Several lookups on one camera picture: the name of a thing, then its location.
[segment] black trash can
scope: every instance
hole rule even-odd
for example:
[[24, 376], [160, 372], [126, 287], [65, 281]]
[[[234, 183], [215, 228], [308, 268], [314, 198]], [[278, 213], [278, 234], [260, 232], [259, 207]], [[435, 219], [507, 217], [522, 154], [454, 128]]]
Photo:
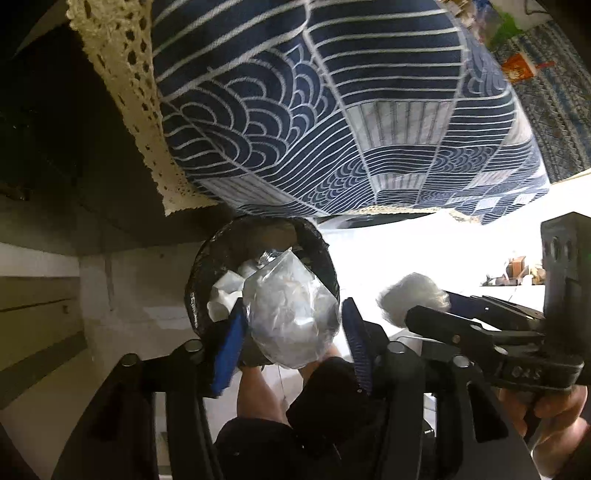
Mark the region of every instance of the black trash can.
[[[270, 249], [285, 251], [289, 247], [340, 300], [328, 244], [311, 222], [301, 218], [244, 216], [218, 230], [197, 253], [185, 289], [185, 306], [195, 333], [202, 339], [210, 337], [214, 322], [207, 312], [207, 302], [213, 284], [225, 272], [237, 271], [245, 261], [258, 259]], [[246, 337], [241, 361], [248, 366], [270, 363], [250, 335]]]

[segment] clear plastic bag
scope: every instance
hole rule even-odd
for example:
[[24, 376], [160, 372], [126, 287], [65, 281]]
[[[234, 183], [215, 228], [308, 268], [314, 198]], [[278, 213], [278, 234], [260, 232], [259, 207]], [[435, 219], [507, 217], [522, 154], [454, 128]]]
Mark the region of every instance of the clear plastic bag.
[[383, 292], [378, 305], [386, 320], [400, 328], [406, 328], [406, 314], [417, 305], [440, 312], [448, 312], [450, 308], [449, 295], [429, 277], [416, 272]]
[[291, 249], [246, 279], [242, 293], [254, 341], [282, 367], [320, 360], [339, 331], [339, 302]]

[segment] blue patterned fabric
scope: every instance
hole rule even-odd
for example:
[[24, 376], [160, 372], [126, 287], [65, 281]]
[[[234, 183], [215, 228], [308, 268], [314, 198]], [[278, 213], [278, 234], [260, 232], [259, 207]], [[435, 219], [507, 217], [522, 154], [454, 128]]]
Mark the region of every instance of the blue patterned fabric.
[[525, 52], [535, 65], [554, 62], [515, 84], [540, 146], [550, 181], [591, 168], [591, 74], [554, 21], [509, 40], [496, 52], [506, 62]]
[[547, 192], [511, 86], [435, 0], [154, 0], [151, 35], [172, 156], [241, 211], [488, 223]]

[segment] blue woven rug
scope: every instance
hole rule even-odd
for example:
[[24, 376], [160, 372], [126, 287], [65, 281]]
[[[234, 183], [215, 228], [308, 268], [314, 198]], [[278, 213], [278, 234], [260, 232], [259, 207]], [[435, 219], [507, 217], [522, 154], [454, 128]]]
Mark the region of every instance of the blue woven rug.
[[500, 63], [524, 51], [534, 64], [554, 62], [514, 85], [550, 180], [591, 168], [591, 75], [554, 21], [511, 39], [495, 52]]

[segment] person's hand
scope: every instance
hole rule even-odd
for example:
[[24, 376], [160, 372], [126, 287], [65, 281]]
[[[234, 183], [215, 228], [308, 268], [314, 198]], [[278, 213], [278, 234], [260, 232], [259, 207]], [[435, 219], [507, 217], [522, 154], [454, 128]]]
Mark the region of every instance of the person's hand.
[[[499, 400], [517, 432], [524, 436], [528, 406], [511, 390], [501, 389]], [[549, 419], [534, 451], [534, 460], [543, 475], [555, 475], [587, 433], [589, 425], [579, 418], [586, 401], [587, 387], [575, 385], [569, 393], [547, 394], [535, 404], [534, 414]]]

